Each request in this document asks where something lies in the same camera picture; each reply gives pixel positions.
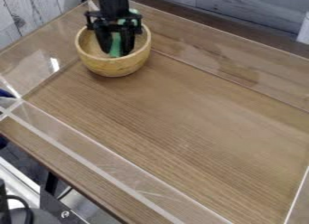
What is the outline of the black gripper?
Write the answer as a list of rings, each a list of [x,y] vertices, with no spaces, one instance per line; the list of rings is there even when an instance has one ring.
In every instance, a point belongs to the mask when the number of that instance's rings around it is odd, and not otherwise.
[[[110,53],[112,46],[111,27],[104,23],[115,22],[117,20],[131,20],[137,22],[137,33],[142,33],[142,15],[130,10],[130,0],[98,0],[99,9],[84,13],[87,28],[94,29],[96,40],[100,49],[104,53]],[[121,46],[122,55],[130,54],[134,49],[135,32],[129,26],[121,29]]]

